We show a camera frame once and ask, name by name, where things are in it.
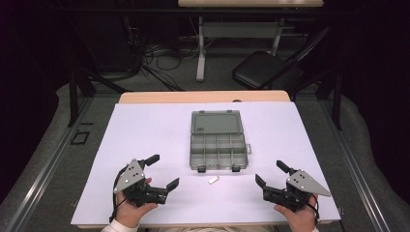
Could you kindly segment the white-legged desk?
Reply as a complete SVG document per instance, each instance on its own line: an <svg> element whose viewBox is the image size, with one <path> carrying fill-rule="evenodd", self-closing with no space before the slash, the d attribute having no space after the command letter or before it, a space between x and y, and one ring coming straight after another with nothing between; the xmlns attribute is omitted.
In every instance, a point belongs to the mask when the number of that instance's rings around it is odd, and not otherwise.
<svg viewBox="0 0 410 232"><path fill-rule="evenodd" d="M210 10L224 9L308 9L321 8L323 0L178 0L182 8ZM281 37L282 28L278 22L205 22L201 16L198 19L198 63L196 80L203 81L205 77L206 51L204 38L272 38L271 53L276 54Z"/></svg>

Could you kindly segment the black metal stand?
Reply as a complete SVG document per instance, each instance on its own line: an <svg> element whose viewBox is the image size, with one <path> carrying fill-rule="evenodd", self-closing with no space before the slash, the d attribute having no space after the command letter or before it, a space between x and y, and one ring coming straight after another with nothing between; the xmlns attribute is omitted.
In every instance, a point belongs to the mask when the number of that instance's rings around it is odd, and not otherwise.
<svg viewBox="0 0 410 232"><path fill-rule="evenodd" d="M102 85L114 90L119 94L127 93L128 90L115 84L114 82L103 77L99 73L92 71L91 69L86 68L82 65L76 65L69 77L69 93L70 93L70 121L69 126L71 127L74 122L79 117L79 106L77 98L77 90L80 90L81 93L86 98L94 98L97 94L92 81L96 80Z"/></svg>
<svg viewBox="0 0 410 232"><path fill-rule="evenodd" d="M317 100L324 101L330 96L332 100L331 118L332 122L338 130L341 130L340 125L340 108L341 108L341 88L342 88L342 73L335 69L327 69L317 75L314 75L311 79L304 78L302 81L298 81L296 86L291 89L290 99L296 100L297 95L306 89L308 86L317 84L318 87L314 92L314 96Z"/></svg>

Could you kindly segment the black folding chair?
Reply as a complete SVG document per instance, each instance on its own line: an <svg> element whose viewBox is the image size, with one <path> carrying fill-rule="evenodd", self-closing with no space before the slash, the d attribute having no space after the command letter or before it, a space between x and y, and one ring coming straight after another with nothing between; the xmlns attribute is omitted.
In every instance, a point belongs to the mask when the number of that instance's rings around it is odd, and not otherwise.
<svg viewBox="0 0 410 232"><path fill-rule="evenodd" d="M318 77L308 74L300 63L327 36L329 27L317 32L305 45L286 60L265 51L255 51L232 71L232 78L249 90L281 90L291 100Z"/></svg>

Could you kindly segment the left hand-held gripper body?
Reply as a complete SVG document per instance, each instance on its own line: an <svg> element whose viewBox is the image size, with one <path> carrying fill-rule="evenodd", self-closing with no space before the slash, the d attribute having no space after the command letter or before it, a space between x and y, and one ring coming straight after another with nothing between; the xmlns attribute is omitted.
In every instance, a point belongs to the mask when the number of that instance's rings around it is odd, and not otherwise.
<svg viewBox="0 0 410 232"><path fill-rule="evenodd" d="M154 188L146 183L145 159L132 159L117 175L113 193L122 191L136 206L146 203L164 204L168 195L166 188Z"/></svg>

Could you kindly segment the person's right hand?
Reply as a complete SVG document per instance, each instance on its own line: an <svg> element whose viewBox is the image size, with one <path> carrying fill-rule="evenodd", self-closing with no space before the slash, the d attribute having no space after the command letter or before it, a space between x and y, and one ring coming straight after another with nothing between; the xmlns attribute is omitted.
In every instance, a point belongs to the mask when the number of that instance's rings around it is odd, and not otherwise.
<svg viewBox="0 0 410 232"><path fill-rule="evenodd" d="M316 203L317 195L314 194L310 197L308 205L299 211L292 212L281 205L276 205L274 209L287 219L292 232L311 232L316 227L316 213L314 211Z"/></svg>

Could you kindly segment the person's left hand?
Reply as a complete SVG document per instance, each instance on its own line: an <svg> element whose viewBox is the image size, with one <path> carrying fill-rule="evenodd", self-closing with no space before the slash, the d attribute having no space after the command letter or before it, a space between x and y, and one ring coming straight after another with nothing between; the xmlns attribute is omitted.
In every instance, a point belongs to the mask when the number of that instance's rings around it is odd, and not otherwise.
<svg viewBox="0 0 410 232"><path fill-rule="evenodd" d="M156 203L147 203L141 207L137 207L133 202L130 202L126 195L119 191L116 194L116 217L115 219L122 225L135 228L139 225L141 219L150 211L156 209L158 205Z"/></svg>

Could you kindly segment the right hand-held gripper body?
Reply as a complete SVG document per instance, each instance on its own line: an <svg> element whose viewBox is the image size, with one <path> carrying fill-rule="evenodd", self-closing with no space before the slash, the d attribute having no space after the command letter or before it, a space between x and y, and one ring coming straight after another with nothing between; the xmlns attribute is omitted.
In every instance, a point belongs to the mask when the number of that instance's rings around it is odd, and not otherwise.
<svg viewBox="0 0 410 232"><path fill-rule="evenodd" d="M265 201L279 204L296 212L308 204L313 194L331 196L331 193L306 171L290 167L282 167L281 170L289 174L286 179L286 188L273 188L262 182L262 196Z"/></svg>

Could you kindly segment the aluminium floor rail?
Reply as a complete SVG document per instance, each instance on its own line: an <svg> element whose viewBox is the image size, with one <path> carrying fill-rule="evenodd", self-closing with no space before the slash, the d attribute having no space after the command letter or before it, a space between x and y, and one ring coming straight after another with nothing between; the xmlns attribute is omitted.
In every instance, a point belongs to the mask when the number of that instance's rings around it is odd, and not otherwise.
<svg viewBox="0 0 410 232"><path fill-rule="evenodd" d="M70 114L65 114L69 104L59 103L39 146L0 205L0 232L21 232L25 227L92 102L93 98L81 101L78 115L70 126Z"/></svg>
<svg viewBox="0 0 410 232"><path fill-rule="evenodd" d="M374 194L371 192L363 172L360 170L360 166L354 158L354 154L352 153L342 130L340 130L333 121L332 109L330 105L326 101L320 101L319 105L325 114L325 118L334 137L336 138L337 145L341 150L342 159L352 178L356 191L364 204L375 232L391 232L391 228L385 220L381 209L376 202Z"/></svg>

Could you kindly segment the grey plastic compartment box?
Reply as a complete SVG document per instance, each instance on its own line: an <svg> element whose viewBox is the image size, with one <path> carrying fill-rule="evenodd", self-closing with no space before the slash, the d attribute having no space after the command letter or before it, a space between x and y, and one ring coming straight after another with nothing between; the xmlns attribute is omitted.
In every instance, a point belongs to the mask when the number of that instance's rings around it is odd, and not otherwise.
<svg viewBox="0 0 410 232"><path fill-rule="evenodd" d="M190 169L240 172L249 165L249 149L239 110L193 111Z"/></svg>

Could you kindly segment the black horizontal frame bar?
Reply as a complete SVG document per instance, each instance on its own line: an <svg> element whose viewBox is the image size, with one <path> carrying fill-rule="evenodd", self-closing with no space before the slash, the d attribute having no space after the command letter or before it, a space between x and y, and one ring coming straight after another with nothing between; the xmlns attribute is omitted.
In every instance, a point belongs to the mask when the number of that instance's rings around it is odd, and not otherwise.
<svg viewBox="0 0 410 232"><path fill-rule="evenodd" d="M79 9L45 8L49 12L64 14L112 14L112 15L283 15L283 16L345 16L356 15L354 11L326 10L275 10L275 9Z"/></svg>

